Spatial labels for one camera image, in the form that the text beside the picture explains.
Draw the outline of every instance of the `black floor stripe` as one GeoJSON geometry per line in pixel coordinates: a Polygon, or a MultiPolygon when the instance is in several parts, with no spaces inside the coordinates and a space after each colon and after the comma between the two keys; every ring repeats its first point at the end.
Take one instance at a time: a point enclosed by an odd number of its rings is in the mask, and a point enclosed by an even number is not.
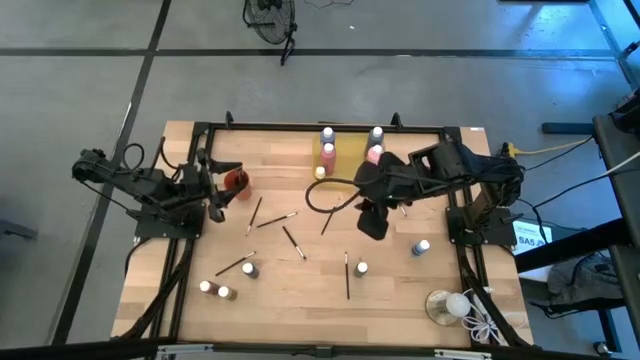
{"type": "MultiPolygon", "coordinates": [[[[154,37],[151,49],[159,38],[154,37]]],[[[1,56],[280,56],[281,49],[124,49],[124,48],[0,48],[1,56]]],[[[414,56],[414,57],[504,57],[504,58],[590,58],[615,56],[608,49],[296,49],[293,56],[414,56]]]]}
{"type": "Polygon", "coordinates": [[[147,49],[126,48],[0,48],[0,56],[145,56],[147,49]]]}
{"type": "MultiPolygon", "coordinates": [[[[281,49],[160,49],[156,56],[280,56],[281,49]]],[[[488,49],[295,49],[292,56],[412,56],[498,58],[613,58],[609,49],[488,50],[488,49]]]]}
{"type": "MultiPolygon", "coordinates": [[[[153,50],[155,50],[158,46],[160,35],[162,34],[162,29],[166,22],[170,6],[171,0],[164,0],[162,2],[160,14],[158,15],[158,20],[156,21],[156,26],[154,27],[153,34],[149,42],[149,47],[147,49],[147,55],[142,62],[142,67],[138,74],[138,79],[136,80],[133,94],[131,95],[131,100],[129,103],[130,107],[127,111],[124,124],[120,131],[120,136],[118,138],[118,141],[116,142],[116,146],[113,152],[114,163],[120,163],[124,152],[124,147],[129,142],[131,130],[133,129],[133,124],[135,122],[136,115],[138,114],[138,109],[140,107],[142,95],[147,84],[147,79],[149,78],[149,73],[151,72],[151,65],[153,64],[154,59],[153,50]]],[[[111,196],[111,194],[113,193],[113,186],[105,184],[102,188],[102,191],[108,196],[111,196]]],[[[84,245],[82,248],[82,253],[80,254],[80,259],[75,269],[73,280],[71,281],[69,292],[67,293],[62,311],[60,313],[60,318],[53,335],[53,345],[62,345],[67,342],[69,332],[71,331],[71,326],[73,325],[73,318],[78,308],[78,304],[80,303],[80,298],[82,296],[82,291],[84,290],[84,285],[87,280],[89,270],[91,269],[91,262],[93,261],[93,256],[98,246],[100,232],[102,231],[102,226],[104,225],[104,220],[107,216],[108,208],[109,201],[104,197],[99,197],[95,212],[91,217],[91,223],[89,224],[89,227],[86,231],[86,236],[83,239],[84,245]]]]}

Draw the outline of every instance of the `yellow cable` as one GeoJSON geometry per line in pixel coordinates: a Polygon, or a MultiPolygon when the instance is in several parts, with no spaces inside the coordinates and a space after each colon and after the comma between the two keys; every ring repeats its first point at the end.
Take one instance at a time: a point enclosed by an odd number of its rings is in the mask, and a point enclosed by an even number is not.
{"type": "Polygon", "coordinates": [[[554,146],[554,147],[550,147],[547,149],[541,149],[541,150],[536,150],[536,151],[524,151],[524,150],[520,150],[518,148],[516,148],[512,143],[509,143],[509,155],[511,157],[515,157],[515,155],[536,155],[536,154],[541,154],[547,151],[554,151],[554,150],[560,150],[560,149],[564,149],[570,146],[575,146],[578,144],[581,144],[585,141],[591,140],[591,138],[588,139],[584,139],[584,140],[580,140],[580,141],[575,141],[569,144],[564,144],[564,145],[558,145],[558,146],[554,146]]]}

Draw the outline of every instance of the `coiled white cable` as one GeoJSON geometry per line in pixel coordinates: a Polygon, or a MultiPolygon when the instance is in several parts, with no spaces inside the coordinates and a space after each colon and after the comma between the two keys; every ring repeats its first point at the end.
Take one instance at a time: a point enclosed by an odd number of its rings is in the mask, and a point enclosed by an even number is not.
{"type": "MultiPolygon", "coordinates": [[[[468,293],[469,291],[472,291],[472,289],[468,289],[463,293],[463,295],[468,293]]],[[[491,317],[489,317],[488,314],[486,314],[486,311],[480,311],[480,309],[478,309],[478,307],[476,307],[475,305],[473,304],[470,304],[470,305],[471,305],[471,308],[476,312],[476,316],[478,317],[473,317],[473,316],[463,317],[462,327],[469,330],[469,332],[471,333],[471,338],[477,342],[484,342],[484,341],[487,341],[491,336],[494,339],[496,339],[496,341],[500,345],[508,345],[506,341],[500,338],[500,333],[498,331],[498,327],[496,326],[496,323],[491,319],[491,317]]],[[[522,323],[515,327],[516,329],[520,329],[527,322],[526,318],[522,314],[519,314],[519,313],[502,314],[502,316],[504,316],[505,318],[509,316],[514,316],[514,315],[520,316],[522,318],[522,323]]]]}

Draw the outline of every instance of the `pink paint bottle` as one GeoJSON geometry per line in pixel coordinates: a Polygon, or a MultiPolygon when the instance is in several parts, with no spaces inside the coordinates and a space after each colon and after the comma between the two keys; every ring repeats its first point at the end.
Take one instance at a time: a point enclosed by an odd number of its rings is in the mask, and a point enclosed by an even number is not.
{"type": "Polygon", "coordinates": [[[320,164],[324,166],[327,176],[333,174],[333,170],[336,167],[336,147],[333,144],[326,143],[322,146],[320,164]]]}
{"type": "Polygon", "coordinates": [[[367,161],[378,165],[378,162],[380,161],[380,155],[382,155],[382,153],[383,153],[382,146],[380,145],[372,146],[371,149],[367,151],[367,161]]]}

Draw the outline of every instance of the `red cup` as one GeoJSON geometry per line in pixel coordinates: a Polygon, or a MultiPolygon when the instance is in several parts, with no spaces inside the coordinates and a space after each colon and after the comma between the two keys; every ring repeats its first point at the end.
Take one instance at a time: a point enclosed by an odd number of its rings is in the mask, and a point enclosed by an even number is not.
{"type": "Polygon", "coordinates": [[[236,199],[242,201],[248,200],[251,197],[251,183],[249,181],[249,174],[247,174],[247,172],[244,170],[232,170],[229,171],[224,177],[224,187],[227,190],[242,187],[243,184],[246,184],[246,186],[235,197],[236,199]]]}

